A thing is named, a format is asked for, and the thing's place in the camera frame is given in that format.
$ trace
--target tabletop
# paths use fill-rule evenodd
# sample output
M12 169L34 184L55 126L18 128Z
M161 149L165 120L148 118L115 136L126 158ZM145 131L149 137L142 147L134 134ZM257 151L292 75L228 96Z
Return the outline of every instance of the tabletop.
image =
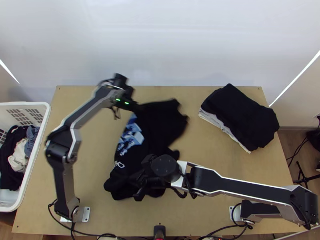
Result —
M136 86L133 99L139 103L176 98L180 112L190 119L183 135L171 146L180 151L180 160L197 163L216 170L220 175L275 186L292 185L292 179L278 134L264 148L251 154L219 128L198 117L204 99L219 87L214 86ZM57 86L51 115L42 139L61 120L87 101L93 86ZM267 105L261 87L238 87L261 105ZM167 189L159 198L146 196L141 202L133 198L115 201L103 188L114 167L118 139L131 113L121 110L121 119L114 120L109 109L102 109L81 130L82 144L74 164L75 195L82 206L91 208L87 223L79 222L76 230L117 236L152 236L153 226L166 226L168 236L203 236L223 226L232 225L228 207L241 199L219 195L213 198L179 198ZM69 235L49 215L47 206L56 198L53 171L40 150L21 206L18 208L13 232L30 234ZM303 231L283 219L263 219L246 234ZM223 230L223 235L236 235L241 228Z

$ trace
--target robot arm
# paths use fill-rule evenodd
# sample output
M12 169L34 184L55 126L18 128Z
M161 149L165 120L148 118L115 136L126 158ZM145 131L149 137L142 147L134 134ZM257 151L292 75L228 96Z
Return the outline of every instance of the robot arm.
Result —
M127 86L126 81L127 78L120 74L102 81L92 98L62 120L47 137L45 155L53 168L57 195L54 211L67 220L81 219L79 213L83 212L79 208L79 199L74 195L72 169L81 144L79 129L102 108L134 109L136 102L131 99L133 88Z
M115 106L134 111L139 107L131 99L133 88L126 85L126 80L116 74L113 79L102 81L92 98L48 135L45 155L54 172L57 195L54 211L67 220L83 221L84 208L79 207L80 201L74 195L72 169L81 143L79 129L101 108L114 111ZM190 172L187 172L187 166L191 167ZM148 155L142 161L142 167L143 170L130 177L140 188L133 196L137 201L143 199L149 188L171 188L181 198L186 194L178 190L189 192L193 198L224 194L245 199L241 206L241 220L259 222L262 218L284 218L307 229L318 224L318 197L299 185L280 188L225 178L213 169L190 162L176 162L169 155Z
M300 185L275 187L226 178L213 169L176 162L169 155L148 156L148 161L152 172L170 183L171 188L198 196L224 194L245 199L241 205L241 221L255 223L263 218L283 218L306 229L318 225L318 197Z

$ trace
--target graphic print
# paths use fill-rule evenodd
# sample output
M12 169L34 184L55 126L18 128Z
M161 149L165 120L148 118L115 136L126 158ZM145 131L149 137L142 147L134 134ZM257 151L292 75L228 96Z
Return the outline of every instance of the graphic print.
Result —
M134 145L141 145L144 141L144 136L142 135L142 130L135 123L137 116L133 113L131 118L126 125L126 129L124 130L123 134L120 137L117 152L120 156L125 155L129 148L133 147Z

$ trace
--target white laundry basket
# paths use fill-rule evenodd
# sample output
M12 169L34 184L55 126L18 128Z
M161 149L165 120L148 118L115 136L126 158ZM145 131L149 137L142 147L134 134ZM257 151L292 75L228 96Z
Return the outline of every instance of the white laundry basket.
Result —
M40 127L20 188L16 191L0 189L0 212L12 212L16 210L23 200L34 161L41 148L41 139L48 122L50 110L51 107L46 102L0 103L0 146L2 146L6 139L7 131L14 125L34 125Z

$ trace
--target white wall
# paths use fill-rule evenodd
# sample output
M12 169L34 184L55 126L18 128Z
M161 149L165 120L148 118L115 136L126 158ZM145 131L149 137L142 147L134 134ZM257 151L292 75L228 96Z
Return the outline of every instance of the white wall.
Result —
M319 0L2 0L0 58L30 98L119 72L132 85L262 86L320 49Z
M280 126L317 127L320 113L320 58L274 103Z
M30 101L24 89L0 66L0 102Z

